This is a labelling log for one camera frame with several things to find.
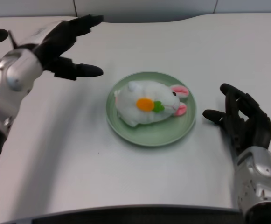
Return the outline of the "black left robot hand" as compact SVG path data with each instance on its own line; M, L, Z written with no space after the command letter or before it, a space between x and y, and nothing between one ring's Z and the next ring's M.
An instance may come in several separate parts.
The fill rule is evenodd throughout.
M86 15L70 21L62 21L36 46L32 52L39 59L46 71L55 77L75 81L78 77L98 77L103 70L94 65L75 64L71 59L61 55L76 42L77 37L91 32L91 28L104 20L102 15Z

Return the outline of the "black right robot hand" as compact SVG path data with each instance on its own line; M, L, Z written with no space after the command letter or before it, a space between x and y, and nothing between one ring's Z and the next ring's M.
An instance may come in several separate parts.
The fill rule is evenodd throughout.
M230 84L222 84L220 91L225 95L225 112L207 109L202 114L225 132L235 155L250 147L268 149L271 120L259 104Z

